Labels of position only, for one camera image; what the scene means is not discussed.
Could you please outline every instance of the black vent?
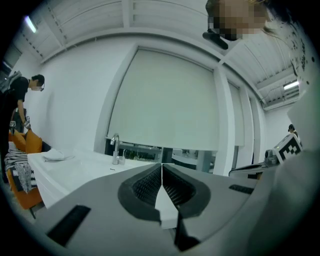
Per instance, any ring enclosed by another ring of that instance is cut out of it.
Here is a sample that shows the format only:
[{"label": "black vent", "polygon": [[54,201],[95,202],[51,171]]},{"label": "black vent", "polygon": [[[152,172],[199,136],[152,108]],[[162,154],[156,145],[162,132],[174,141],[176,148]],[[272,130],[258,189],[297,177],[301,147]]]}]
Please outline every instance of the black vent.
[{"label": "black vent", "polygon": [[71,236],[84,221],[90,208],[77,205],[47,234],[49,238],[61,246],[65,246]]},{"label": "black vent", "polygon": [[178,175],[163,167],[163,187],[177,208],[188,202],[195,194],[196,188]]},{"label": "black vent", "polygon": [[149,175],[133,184],[133,193],[141,201],[155,207],[161,187],[161,165]]},{"label": "black vent", "polygon": [[254,188],[247,187],[247,186],[240,186],[240,185],[231,185],[229,187],[229,189],[234,190],[234,191],[238,191],[238,192],[241,192],[241,193],[245,193],[245,194],[248,194],[248,195],[251,195],[252,192],[254,191]]},{"label": "black vent", "polygon": [[256,174],[248,174],[248,179],[258,180],[262,172],[257,172]]},{"label": "black vent", "polygon": [[120,185],[118,199],[129,214],[141,220],[161,222],[160,213],[155,209],[161,187],[161,167],[155,164]]},{"label": "black vent", "polygon": [[211,193],[207,185],[177,170],[174,165],[162,166],[162,180],[183,219],[199,216],[208,205]]},{"label": "black vent", "polygon": [[241,167],[238,169],[233,169],[232,171],[251,170],[251,169],[256,169],[256,168],[262,168],[262,164],[251,164],[251,165]]}]

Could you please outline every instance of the striped clothing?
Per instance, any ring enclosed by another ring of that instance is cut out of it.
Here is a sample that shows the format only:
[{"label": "striped clothing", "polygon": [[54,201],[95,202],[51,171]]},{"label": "striped clothing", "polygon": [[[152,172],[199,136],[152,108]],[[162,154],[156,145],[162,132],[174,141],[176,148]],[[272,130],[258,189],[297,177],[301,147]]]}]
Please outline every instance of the striped clothing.
[{"label": "striped clothing", "polygon": [[5,170],[11,170],[11,175],[18,191],[30,192],[37,187],[34,171],[28,164],[27,154],[17,149],[9,142],[9,150],[4,158]]}]

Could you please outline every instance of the white pillar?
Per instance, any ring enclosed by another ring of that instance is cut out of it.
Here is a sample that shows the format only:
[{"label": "white pillar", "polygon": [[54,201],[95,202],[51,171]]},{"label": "white pillar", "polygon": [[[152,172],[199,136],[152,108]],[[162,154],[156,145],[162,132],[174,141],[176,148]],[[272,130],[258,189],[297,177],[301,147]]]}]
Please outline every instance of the white pillar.
[{"label": "white pillar", "polygon": [[219,108],[219,150],[213,174],[228,176],[235,152],[235,113],[229,83],[220,67],[213,72]]},{"label": "white pillar", "polygon": [[254,126],[254,164],[261,163],[265,159],[266,152],[266,127],[265,113],[257,98],[251,99],[251,108]]},{"label": "white pillar", "polygon": [[138,45],[135,43],[132,43],[132,44],[129,43],[126,47],[127,47],[126,48],[127,53],[123,57],[123,60],[120,66],[118,67],[116,73],[114,74],[112,83],[106,93],[106,96],[101,108],[98,125],[95,131],[93,150],[100,154],[105,153],[105,149],[106,149],[105,136],[108,134],[110,119],[112,116],[114,104],[117,99],[119,88],[138,50]]},{"label": "white pillar", "polygon": [[246,88],[239,90],[244,123],[244,146],[239,146],[236,167],[251,165],[254,153],[254,118]]},{"label": "white pillar", "polygon": [[212,158],[212,151],[199,150],[196,170],[200,172],[208,173],[210,170],[211,158]]}]

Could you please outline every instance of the faucet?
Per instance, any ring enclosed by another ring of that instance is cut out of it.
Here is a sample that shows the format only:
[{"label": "faucet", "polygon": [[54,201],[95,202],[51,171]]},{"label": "faucet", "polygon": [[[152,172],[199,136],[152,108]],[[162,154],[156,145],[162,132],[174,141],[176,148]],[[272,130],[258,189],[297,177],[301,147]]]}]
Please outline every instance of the faucet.
[{"label": "faucet", "polygon": [[113,158],[112,158],[112,164],[117,166],[119,164],[119,134],[115,133],[110,141],[110,145],[114,145],[114,152],[113,152]]}]

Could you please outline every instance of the black shirt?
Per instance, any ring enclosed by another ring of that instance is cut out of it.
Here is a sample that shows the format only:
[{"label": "black shirt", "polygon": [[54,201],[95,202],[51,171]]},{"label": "black shirt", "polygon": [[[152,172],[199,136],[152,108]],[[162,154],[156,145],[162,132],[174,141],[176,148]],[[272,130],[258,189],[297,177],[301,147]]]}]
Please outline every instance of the black shirt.
[{"label": "black shirt", "polygon": [[29,80],[25,77],[21,76],[13,81],[13,83],[10,85],[11,89],[14,89],[12,91],[12,95],[15,97],[15,99],[25,101],[25,96],[28,91],[29,87]]}]

